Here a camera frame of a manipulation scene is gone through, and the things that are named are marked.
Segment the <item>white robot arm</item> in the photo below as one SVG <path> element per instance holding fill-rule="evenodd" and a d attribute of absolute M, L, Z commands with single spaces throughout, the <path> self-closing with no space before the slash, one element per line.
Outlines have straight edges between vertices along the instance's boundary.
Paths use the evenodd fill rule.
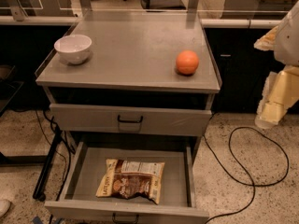
<path fill-rule="evenodd" d="M 255 124 L 270 129 L 299 101 L 299 2 L 278 26 L 254 43 L 254 48 L 273 50 L 275 59 L 285 65 L 282 71 L 269 74 L 257 108 Z"/>

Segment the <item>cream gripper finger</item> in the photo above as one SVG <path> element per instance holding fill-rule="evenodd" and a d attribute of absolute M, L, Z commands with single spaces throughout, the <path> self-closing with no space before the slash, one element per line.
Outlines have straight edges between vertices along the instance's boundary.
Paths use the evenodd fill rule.
<path fill-rule="evenodd" d="M 268 51 L 273 50 L 275 47 L 275 40 L 277 36 L 278 27 L 272 28 L 269 32 L 263 35 L 261 38 L 257 39 L 253 47 L 262 50 Z"/>
<path fill-rule="evenodd" d="M 262 129 L 271 129 L 279 124 L 287 110 L 277 103 L 259 103 L 255 125 Z"/>

